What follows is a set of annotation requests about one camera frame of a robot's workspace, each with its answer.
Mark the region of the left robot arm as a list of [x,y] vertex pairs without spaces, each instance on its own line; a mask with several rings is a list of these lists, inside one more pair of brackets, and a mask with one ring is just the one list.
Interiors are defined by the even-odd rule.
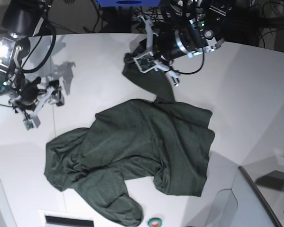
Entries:
[[169,30],[155,33],[150,17],[140,16],[145,25],[144,50],[133,54],[126,63],[134,63],[139,72],[163,71],[179,85],[182,72],[173,68],[175,59],[214,52],[225,39],[221,26],[226,19],[228,4],[224,0],[180,0],[159,7]]

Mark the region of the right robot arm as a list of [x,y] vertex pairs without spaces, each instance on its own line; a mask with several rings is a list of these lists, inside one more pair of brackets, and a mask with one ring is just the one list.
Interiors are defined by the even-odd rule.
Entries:
[[[63,105],[58,80],[39,89],[40,77],[33,81],[26,78],[26,74],[35,73],[45,65],[54,49],[57,33],[48,21],[51,6],[51,0],[12,0],[2,20],[7,34],[0,41],[0,96],[8,95],[9,106],[17,113],[37,113],[46,103]],[[24,66],[34,52],[29,38],[44,29],[51,31],[50,47],[35,68],[26,70]]]

